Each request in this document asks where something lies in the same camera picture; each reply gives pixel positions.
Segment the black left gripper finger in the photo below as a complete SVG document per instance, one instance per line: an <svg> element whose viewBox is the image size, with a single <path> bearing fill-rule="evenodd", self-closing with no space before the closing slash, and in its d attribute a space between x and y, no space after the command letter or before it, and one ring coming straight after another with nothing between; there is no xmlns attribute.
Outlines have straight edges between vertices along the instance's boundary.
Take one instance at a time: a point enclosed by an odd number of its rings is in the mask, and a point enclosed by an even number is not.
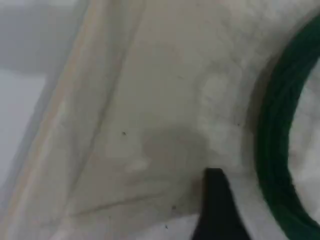
<svg viewBox="0 0 320 240"><path fill-rule="evenodd" d="M229 181L220 168L206 168L202 203L193 240L249 240L238 213Z"/></svg>

